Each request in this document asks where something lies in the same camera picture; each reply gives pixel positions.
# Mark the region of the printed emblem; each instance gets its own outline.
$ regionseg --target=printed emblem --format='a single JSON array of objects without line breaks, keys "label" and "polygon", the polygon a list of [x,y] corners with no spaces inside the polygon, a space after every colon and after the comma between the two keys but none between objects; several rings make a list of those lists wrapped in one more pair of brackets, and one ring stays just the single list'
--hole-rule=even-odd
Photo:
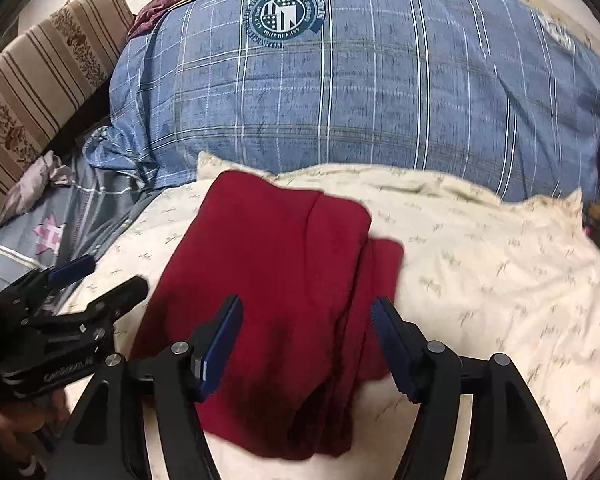
[{"label": "printed emblem", "polygon": [[51,213],[43,220],[42,224],[36,225],[33,228],[33,231],[38,235],[36,254],[42,254],[46,250],[51,249],[54,254],[58,256],[58,249],[60,248],[60,240],[62,240],[64,224],[58,226],[56,215]]},{"label": "printed emblem", "polygon": [[317,33],[324,16],[324,0],[252,0],[243,25],[256,43],[281,48],[307,29]]}]

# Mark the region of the striped sofa cushion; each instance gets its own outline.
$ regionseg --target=striped sofa cushion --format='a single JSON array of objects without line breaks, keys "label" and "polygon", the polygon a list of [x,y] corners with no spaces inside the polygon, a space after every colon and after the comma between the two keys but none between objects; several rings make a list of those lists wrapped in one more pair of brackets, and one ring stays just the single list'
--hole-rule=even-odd
[{"label": "striped sofa cushion", "polygon": [[133,20],[125,0],[75,0],[0,53],[0,203],[113,72]]}]

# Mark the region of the silver bolt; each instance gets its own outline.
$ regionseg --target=silver bolt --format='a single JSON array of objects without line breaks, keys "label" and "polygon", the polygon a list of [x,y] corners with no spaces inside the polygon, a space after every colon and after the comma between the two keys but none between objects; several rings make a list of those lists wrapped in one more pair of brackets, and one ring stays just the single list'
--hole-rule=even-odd
[{"label": "silver bolt", "polygon": [[445,345],[440,341],[429,341],[427,343],[427,348],[430,352],[433,352],[434,354],[442,354],[442,352],[445,351]]},{"label": "silver bolt", "polygon": [[184,354],[187,350],[189,350],[189,344],[186,341],[176,341],[171,345],[171,351],[176,355]]},{"label": "silver bolt", "polygon": [[504,355],[504,354],[494,355],[493,360],[496,361],[497,364],[499,364],[500,366],[507,366],[511,362],[511,359],[509,359],[509,356]]},{"label": "silver bolt", "polygon": [[111,355],[107,356],[106,359],[104,359],[104,363],[107,366],[119,365],[120,361],[122,361],[122,357],[120,357],[118,354],[111,354]]}]

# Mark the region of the red folded cloth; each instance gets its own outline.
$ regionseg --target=red folded cloth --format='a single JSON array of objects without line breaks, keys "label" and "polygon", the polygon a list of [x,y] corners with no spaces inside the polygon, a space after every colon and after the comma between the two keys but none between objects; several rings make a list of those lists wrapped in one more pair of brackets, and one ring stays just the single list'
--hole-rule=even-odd
[{"label": "red folded cloth", "polygon": [[265,457],[350,449],[353,394],[387,374],[370,326],[390,298],[402,247],[368,238],[357,202],[222,173],[147,307],[132,356],[189,337],[237,294],[242,329],[218,392],[197,405],[205,431]]},{"label": "red folded cloth", "polygon": [[180,1],[182,0],[151,0],[138,12],[134,24],[126,34],[126,40],[129,41],[131,38],[154,30],[156,23],[169,7]]}]

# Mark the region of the blue plaid bedsheet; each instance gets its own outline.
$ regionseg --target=blue plaid bedsheet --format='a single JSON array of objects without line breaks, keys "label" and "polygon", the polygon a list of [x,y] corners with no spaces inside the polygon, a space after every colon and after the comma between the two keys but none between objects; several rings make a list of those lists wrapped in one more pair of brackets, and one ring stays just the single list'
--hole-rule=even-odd
[{"label": "blue plaid bedsheet", "polygon": [[197,0],[133,39],[91,165],[148,187],[201,150],[274,173],[437,170],[504,200],[598,190],[600,59],[517,0]]}]

